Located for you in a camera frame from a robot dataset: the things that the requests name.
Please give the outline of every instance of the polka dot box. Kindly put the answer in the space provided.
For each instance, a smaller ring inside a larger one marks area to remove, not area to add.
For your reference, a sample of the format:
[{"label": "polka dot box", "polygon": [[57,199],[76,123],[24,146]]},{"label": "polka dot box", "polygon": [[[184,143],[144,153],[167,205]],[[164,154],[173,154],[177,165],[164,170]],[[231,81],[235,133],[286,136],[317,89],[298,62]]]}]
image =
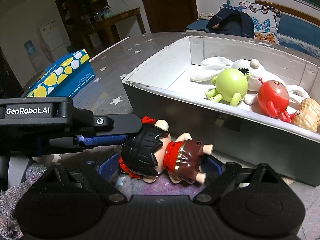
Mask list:
[{"label": "polka dot box", "polygon": [[73,97],[95,76],[85,49],[63,56],[29,88],[26,97]]}]

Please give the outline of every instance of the door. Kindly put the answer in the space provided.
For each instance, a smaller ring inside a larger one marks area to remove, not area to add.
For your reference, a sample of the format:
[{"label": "door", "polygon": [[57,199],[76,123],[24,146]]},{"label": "door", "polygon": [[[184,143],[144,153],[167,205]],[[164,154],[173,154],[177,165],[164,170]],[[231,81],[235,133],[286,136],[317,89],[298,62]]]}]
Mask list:
[{"label": "door", "polygon": [[22,87],[0,48],[0,98],[15,98]]},{"label": "door", "polygon": [[150,30],[182,32],[197,20],[196,0],[142,0]]}]

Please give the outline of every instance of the green toy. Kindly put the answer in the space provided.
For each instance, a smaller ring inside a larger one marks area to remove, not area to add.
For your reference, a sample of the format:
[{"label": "green toy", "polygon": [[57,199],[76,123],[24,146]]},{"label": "green toy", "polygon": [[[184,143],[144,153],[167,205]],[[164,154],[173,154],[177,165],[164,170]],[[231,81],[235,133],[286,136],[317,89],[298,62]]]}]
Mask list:
[{"label": "green toy", "polygon": [[211,80],[216,88],[205,93],[207,98],[214,102],[224,100],[231,106],[237,106],[248,91],[247,78],[249,74],[235,68],[228,68]]}]

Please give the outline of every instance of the power cord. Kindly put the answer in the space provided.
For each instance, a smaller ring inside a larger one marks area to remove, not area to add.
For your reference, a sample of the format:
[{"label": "power cord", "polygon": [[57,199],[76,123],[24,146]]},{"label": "power cord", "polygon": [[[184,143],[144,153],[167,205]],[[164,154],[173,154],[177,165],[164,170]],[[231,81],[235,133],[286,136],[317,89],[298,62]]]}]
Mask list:
[{"label": "power cord", "polygon": [[125,3],[123,0],[121,0],[121,1],[122,1],[122,3],[124,3],[128,7],[127,10],[129,10],[129,5],[127,3]]}]

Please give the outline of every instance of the red toy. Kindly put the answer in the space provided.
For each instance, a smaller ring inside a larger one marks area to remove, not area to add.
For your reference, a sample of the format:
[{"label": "red toy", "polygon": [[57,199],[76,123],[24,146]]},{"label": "red toy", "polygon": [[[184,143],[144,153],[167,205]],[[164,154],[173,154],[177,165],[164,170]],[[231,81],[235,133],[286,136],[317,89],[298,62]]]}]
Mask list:
[{"label": "red toy", "polygon": [[258,91],[258,102],[264,114],[270,117],[279,117],[281,121],[291,123],[291,116],[287,112],[289,94],[286,87],[278,81],[269,80],[263,82]]}]

